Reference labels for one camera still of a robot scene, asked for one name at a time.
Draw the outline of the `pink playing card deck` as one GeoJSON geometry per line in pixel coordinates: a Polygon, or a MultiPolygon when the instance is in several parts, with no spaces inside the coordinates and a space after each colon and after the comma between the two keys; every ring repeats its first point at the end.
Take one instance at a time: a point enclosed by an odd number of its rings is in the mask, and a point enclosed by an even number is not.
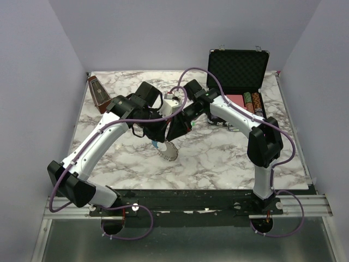
{"type": "Polygon", "coordinates": [[[244,99],[240,94],[227,94],[227,98],[237,104],[238,106],[244,107],[244,99]]]}

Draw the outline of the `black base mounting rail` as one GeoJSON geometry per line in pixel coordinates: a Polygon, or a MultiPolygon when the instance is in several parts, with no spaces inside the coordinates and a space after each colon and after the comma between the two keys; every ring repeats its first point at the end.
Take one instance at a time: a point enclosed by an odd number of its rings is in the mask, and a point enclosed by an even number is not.
{"type": "Polygon", "coordinates": [[[126,228],[249,227],[268,232],[278,218],[330,217],[325,195],[314,188],[280,193],[262,201],[251,190],[150,190],[120,189],[117,210],[70,205],[45,219],[99,221],[107,231],[126,228]]]}

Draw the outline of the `brown wooden metronome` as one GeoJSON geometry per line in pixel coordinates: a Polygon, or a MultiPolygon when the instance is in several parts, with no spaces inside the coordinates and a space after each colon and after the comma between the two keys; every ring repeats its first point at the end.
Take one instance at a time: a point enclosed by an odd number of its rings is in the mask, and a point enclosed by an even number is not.
{"type": "Polygon", "coordinates": [[[101,114],[104,114],[112,100],[111,96],[96,76],[88,78],[88,86],[94,105],[101,114]]]}

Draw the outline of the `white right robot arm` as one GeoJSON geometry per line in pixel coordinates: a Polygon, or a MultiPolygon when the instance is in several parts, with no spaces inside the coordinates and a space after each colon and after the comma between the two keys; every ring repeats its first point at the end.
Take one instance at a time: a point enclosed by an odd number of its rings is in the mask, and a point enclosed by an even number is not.
{"type": "Polygon", "coordinates": [[[251,200],[251,208],[258,214],[265,213],[270,208],[269,198],[274,194],[271,179],[271,165],[280,157],[284,145],[276,119],[270,117],[263,120],[240,106],[231,106],[226,96],[216,90],[206,91],[196,81],[191,80],[184,86],[192,104],[174,116],[170,122],[166,139],[172,141],[192,129],[191,122],[202,114],[219,117],[230,125],[238,128],[248,138],[247,155],[255,166],[255,183],[251,200]]]}

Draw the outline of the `black poker chip case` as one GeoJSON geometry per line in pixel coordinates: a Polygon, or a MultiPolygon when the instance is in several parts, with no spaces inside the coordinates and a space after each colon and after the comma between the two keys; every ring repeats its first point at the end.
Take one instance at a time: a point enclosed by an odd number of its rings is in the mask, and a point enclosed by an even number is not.
{"type": "Polygon", "coordinates": [[[225,95],[242,97],[241,107],[248,102],[245,94],[249,93],[255,114],[266,118],[260,89],[269,56],[269,51],[260,48],[254,50],[212,49],[208,57],[208,71],[218,79],[225,95]]]}

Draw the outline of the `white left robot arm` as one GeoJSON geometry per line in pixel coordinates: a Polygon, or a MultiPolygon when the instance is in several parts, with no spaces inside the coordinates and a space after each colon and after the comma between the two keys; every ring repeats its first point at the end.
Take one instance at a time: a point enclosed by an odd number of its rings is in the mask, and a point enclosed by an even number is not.
{"type": "Polygon", "coordinates": [[[142,82],[136,92],[111,99],[97,126],[81,145],[61,162],[52,161],[47,171],[54,186],[49,210],[58,212],[69,205],[102,206],[110,216],[121,209],[118,193],[108,186],[89,181],[96,164],[112,144],[133,125],[139,125],[151,140],[163,142],[167,117],[154,108],[155,101],[163,99],[154,86],[142,82]]]}

